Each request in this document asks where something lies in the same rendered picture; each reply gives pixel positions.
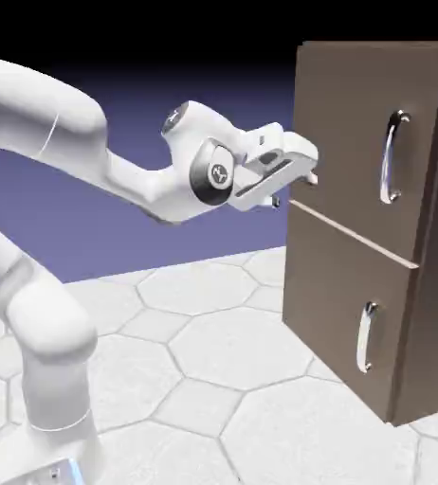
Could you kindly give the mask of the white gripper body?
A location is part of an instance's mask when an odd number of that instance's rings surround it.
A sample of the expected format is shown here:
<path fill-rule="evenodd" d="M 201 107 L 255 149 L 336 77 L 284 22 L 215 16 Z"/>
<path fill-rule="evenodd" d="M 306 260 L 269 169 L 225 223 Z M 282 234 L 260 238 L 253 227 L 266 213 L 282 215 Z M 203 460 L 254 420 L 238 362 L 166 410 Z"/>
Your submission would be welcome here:
<path fill-rule="evenodd" d="M 317 147 L 294 132 L 245 132 L 243 141 L 246 154 L 234 167 L 228 199 L 228 204 L 240 211 L 272 207 L 272 195 L 305 178 L 319 161 Z"/>

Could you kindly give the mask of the brown wooden cabinet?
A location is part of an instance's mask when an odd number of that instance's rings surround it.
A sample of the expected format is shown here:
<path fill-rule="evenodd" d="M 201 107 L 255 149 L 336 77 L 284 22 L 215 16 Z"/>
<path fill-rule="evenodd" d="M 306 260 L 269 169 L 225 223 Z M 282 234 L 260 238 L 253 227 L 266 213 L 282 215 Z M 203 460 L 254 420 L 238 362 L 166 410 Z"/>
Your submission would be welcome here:
<path fill-rule="evenodd" d="M 320 42 L 320 43 L 438 43 L 424 42 Z M 313 208 L 296 200 L 290 188 L 289 207 L 297 207 L 370 246 L 376 251 L 414 270 L 407 294 L 406 309 L 398 345 L 393 377 L 392 419 L 394 426 L 414 422 L 438 412 L 438 170 L 433 200 L 425 233 L 423 251 L 418 262 L 404 260 L 386 248 L 371 242 L 351 229 L 338 224 Z"/>

